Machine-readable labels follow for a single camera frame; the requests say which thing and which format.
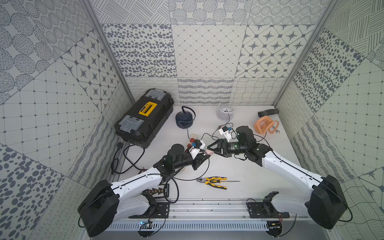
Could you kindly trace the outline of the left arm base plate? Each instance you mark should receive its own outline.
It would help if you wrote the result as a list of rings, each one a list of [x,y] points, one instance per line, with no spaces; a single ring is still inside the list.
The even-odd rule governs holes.
[[[160,202],[155,205],[150,205],[147,211],[142,215],[133,215],[129,219],[167,219],[169,217],[170,203]]]

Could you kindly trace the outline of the cream red power strip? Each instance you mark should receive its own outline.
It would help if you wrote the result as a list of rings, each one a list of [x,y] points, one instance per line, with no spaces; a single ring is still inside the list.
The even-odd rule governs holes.
[[[197,148],[197,144],[199,143],[199,140],[196,140],[195,138],[190,138],[189,142],[190,143],[187,145],[187,149],[186,149],[187,152]]]

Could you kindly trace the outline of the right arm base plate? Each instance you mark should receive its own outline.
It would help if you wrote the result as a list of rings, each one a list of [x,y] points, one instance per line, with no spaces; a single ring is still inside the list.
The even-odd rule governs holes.
[[[271,203],[249,202],[246,203],[251,219],[283,219],[290,218],[290,214],[286,212],[278,212]]]

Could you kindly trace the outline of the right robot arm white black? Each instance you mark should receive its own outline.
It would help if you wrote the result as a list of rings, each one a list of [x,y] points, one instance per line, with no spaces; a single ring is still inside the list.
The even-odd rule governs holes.
[[[279,196],[265,200],[278,212],[288,212],[312,218],[321,227],[331,230],[349,209],[340,182],[333,176],[322,177],[285,159],[270,146],[258,143],[247,126],[236,130],[237,142],[218,139],[207,149],[229,158],[243,154],[251,162],[280,175],[303,192],[303,196]]]

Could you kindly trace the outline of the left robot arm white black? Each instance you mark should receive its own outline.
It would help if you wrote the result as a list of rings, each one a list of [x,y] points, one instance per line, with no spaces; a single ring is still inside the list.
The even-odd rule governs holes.
[[[196,170],[210,157],[204,150],[192,156],[184,146],[174,144],[148,170],[119,182],[98,182],[78,207],[78,225],[93,238],[115,221],[137,216],[150,218],[156,213],[157,202],[146,190],[166,184],[184,167]]]

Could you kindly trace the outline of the pink charger of blue fan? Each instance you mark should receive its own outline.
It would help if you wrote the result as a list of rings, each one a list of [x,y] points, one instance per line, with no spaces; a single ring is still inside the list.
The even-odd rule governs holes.
[[[215,154],[213,151],[210,151],[210,150],[206,150],[206,153],[207,153],[207,155],[209,155],[209,156],[212,156],[212,155]]]

